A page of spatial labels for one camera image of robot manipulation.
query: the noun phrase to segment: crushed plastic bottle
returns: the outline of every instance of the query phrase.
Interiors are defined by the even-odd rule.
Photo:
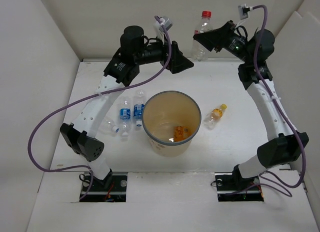
[[[227,106],[223,103],[218,108],[215,108],[210,113],[208,113],[207,117],[205,118],[205,124],[207,128],[213,129],[222,118],[226,109]]]
[[[115,122],[109,118],[104,117],[98,131],[104,135],[116,135],[119,132],[119,128],[116,126]]]
[[[180,142],[189,137],[189,129],[184,126],[176,126],[174,127],[174,142]]]
[[[146,93],[144,90],[137,90],[133,98],[133,118],[137,127],[142,126],[142,112],[146,103]]]
[[[131,130],[131,102],[130,98],[122,97],[119,103],[119,127],[121,136],[128,137]]]

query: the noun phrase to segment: red wire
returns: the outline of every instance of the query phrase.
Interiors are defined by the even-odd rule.
[[[109,197],[110,191],[111,191],[111,189],[114,187],[114,185],[115,185],[115,182],[112,182],[112,184],[111,184],[111,186],[110,186],[110,188],[109,188],[109,190],[108,190],[108,193],[107,193],[106,196],[104,197],[104,200],[105,200],[105,201],[106,201],[107,198]]]
[[[262,197],[263,197],[263,193],[262,193],[262,188],[261,188],[261,186],[258,185],[257,187],[258,187],[258,189],[259,189],[259,191],[260,191],[260,193],[262,194]]]

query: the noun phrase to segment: black bracket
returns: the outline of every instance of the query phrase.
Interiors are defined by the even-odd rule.
[[[172,55],[169,65],[166,67],[171,71],[172,74],[180,73],[188,68],[192,68],[194,63],[186,58],[183,53],[179,50],[178,43],[176,41],[172,42],[171,45]],[[166,52],[165,59],[161,61],[161,64],[164,65],[165,61],[168,59],[168,50]]]
[[[232,194],[248,188],[253,183],[259,183],[258,177],[252,177],[246,181],[242,181],[241,186],[235,181],[234,172],[216,172],[215,185],[219,202],[236,202],[236,201],[264,201],[262,190],[260,187],[254,186],[248,190]]]

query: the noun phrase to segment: clear plastic bottle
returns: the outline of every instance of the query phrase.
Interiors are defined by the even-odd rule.
[[[194,34],[205,33],[212,30],[212,25],[210,23],[211,12],[203,11],[202,19],[200,23],[196,26],[194,30]],[[196,61],[205,61],[208,59],[209,51],[198,43],[196,40],[193,40],[192,50],[191,50],[191,58]]]
[[[120,98],[119,127],[121,128],[121,136],[128,137],[131,130],[131,101],[128,97]]]
[[[137,127],[142,126],[142,112],[146,103],[146,93],[144,90],[137,90],[133,98],[133,118]]]
[[[104,117],[98,130],[104,135],[116,135],[119,132],[119,128],[116,126],[115,122],[107,116]]]
[[[213,129],[220,121],[221,117],[227,109],[226,104],[221,104],[218,108],[213,109],[206,117],[205,123],[209,129]]]

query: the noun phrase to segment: red bottle cap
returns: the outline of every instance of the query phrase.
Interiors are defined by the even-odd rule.
[[[211,18],[211,12],[210,11],[203,11],[202,17],[203,18]]]

